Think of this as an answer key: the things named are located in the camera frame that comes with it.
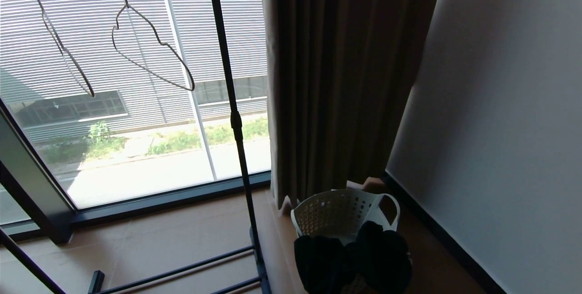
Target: white wall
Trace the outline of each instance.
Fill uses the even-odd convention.
[[[438,0],[387,171],[508,293],[582,292],[582,0]]]

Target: black baseboard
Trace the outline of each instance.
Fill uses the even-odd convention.
[[[487,292],[507,294],[485,270],[386,172],[381,180],[391,189],[398,201],[405,205],[430,230],[439,242],[459,261],[461,266]]]

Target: corrugated metal wall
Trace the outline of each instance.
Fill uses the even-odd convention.
[[[129,0],[154,23],[162,41],[173,47],[164,0]],[[210,0],[172,0],[195,80],[224,77]],[[95,91],[118,90],[128,116],[107,119],[112,130],[129,130],[194,118],[190,93],[148,75],[117,54],[110,41],[115,15],[123,0],[42,0],[65,46],[90,79]],[[222,0],[233,74],[266,75],[266,48],[261,0]],[[118,47],[172,81],[184,83],[181,65],[160,47],[149,26],[123,13],[116,31]],[[84,93],[67,71],[46,31],[36,0],[1,0],[0,95],[9,104]],[[266,110],[266,99],[239,103],[241,112]],[[227,104],[200,106],[202,117],[228,115]],[[25,129],[31,140],[84,135],[93,122],[73,122]]]

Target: building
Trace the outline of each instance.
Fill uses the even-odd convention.
[[[221,0],[241,113],[266,110],[266,44],[261,0]],[[114,132],[195,120],[192,93],[125,60],[111,40],[124,0],[41,0],[62,42],[96,92],[61,56],[36,0],[1,0],[0,97],[31,141],[87,134],[105,120]],[[224,72],[210,0],[129,0],[162,41],[183,53],[195,79],[202,120],[226,117]],[[179,61],[139,15],[119,17],[116,44],[129,58],[186,85]]]

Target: road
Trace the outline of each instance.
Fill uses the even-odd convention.
[[[217,179],[241,175],[235,144],[210,148]],[[269,139],[245,143],[249,172],[271,169]],[[201,149],[124,164],[82,170],[59,179],[79,209],[212,182],[206,152]]]

